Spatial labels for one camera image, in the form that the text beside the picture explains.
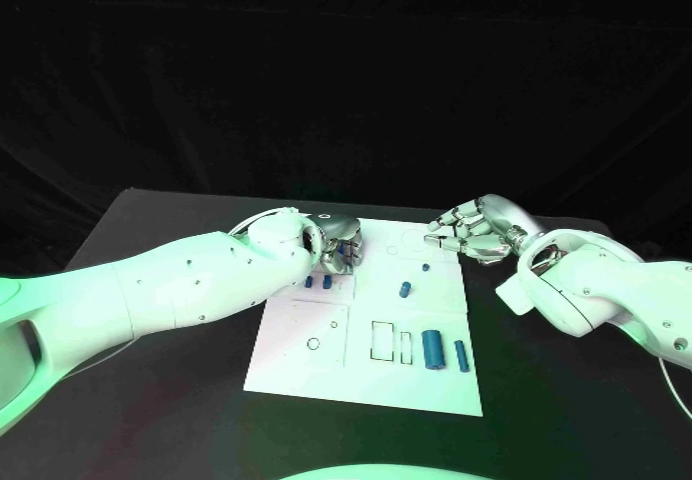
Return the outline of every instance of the white cable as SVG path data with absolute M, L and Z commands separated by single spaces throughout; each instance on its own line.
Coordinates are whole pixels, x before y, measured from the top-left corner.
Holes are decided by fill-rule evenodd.
M 72 372 L 69 375 L 65 375 L 65 377 L 62 377 L 62 380 L 75 376 L 78 373 L 82 373 L 91 367 L 95 367 L 99 363 L 111 359 L 137 341 L 138 338 L 140 337 L 132 338 L 132 340 L 129 340 L 111 354 L 108 354 L 101 360 L 98 360 L 98 362 L 93 362 L 91 365 L 86 365 L 83 368 L 80 368 L 76 372 Z
M 281 207 L 281 208 L 272 208 L 271 210 L 266 210 L 262 213 L 258 213 L 256 215 L 252 215 L 249 218 L 246 218 L 227 232 L 229 235 L 235 235 L 255 220 L 258 220 L 261 217 L 271 215 L 272 213 L 278 212 L 297 212 L 294 208 L 289 207 Z
M 687 407 L 682 403 L 680 396 L 677 395 L 677 391 L 674 390 L 674 387 L 673 387 L 673 382 L 670 381 L 670 377 L 667 376 L 666 365 L 664 365 L 663 359 L 660 357 L 659 357 L 659 363 L 660 363 L 660 370 L 663 371 L 663 376 L 666 377 L 667 388 L 670 388 L 670 392 L 673 393 L 673 397 L 677 400 L 677 403 L 680 404 L 680 407 L 684 410 L 684 413 L 687 414 L 687 417 L 692 419 L 692 413 L 689 413 Z

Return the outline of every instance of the blue object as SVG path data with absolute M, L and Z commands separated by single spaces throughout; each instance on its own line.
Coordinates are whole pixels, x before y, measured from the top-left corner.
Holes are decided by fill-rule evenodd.
M 470 371 L 468 359 L 465 358 L 464 342 L 457 340 L 454 342 L 454 348 L 457 349 L 458 369 L 465 373 Z
M 422 355 L 428 370 L 444 368 L 442 337 L 438 330 L 425 330 L 422 332 Z
M 409 283 L 409 282 L 403 282 L 403 283 L 400 284 L 399 297 L 400 297 L 400 298 L 406 298 L 409 291 L 411 291 L 411 283 Z

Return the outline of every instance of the black table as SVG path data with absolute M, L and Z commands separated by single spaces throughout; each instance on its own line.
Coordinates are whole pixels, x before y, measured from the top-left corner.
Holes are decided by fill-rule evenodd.
M 439 213 L 131 189 L 69 269 L 227 231 L 277 206 L 425 223 Z M 542 220 L 607 232 L 594 221 Z M 689 478 L 692 425 L 656 359 L 610 325 L 575 339 L 535 311 L 511 314 L 494 287 L 516 260 L 461 263 L 483 418 L 243 392 L 258 305 L 142 337 L 62 382 L 0 438 L 0 478 L 274 479 L 351 463 L 507 479 Z

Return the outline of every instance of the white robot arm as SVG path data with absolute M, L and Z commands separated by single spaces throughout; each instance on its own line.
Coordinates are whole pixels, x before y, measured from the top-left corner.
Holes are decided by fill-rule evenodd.
M 491 265 L 514 253 L 516 274 L 497 295 L 517 315 L 533 307 L 555 327 L 581 337 L 614 324 L 657 357 L 692 369 L 692 264 L 644 263 L 611 238 L 546 231 L 507 199 L 486 195 L 428 225 L 455 225 L 460 237 L 425 242 Z
M 0 435 L 95 354 L 142 335 L 213 322 L 305 280 L 317 262 L 350 274 L 360 224 L 277 209 L 229 234 L 183 238 L 82 270 L 0 279 Z M 33 358 L 23 321 L 33 329 Z

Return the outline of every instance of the black curtain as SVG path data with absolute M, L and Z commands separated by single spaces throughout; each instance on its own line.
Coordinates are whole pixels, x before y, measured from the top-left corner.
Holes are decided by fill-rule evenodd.
M 493 192 L 684 255 L 683 6 L 292 3 L 1 7 L 1 275 L 57 271 L 128 187 L 437 209 Z

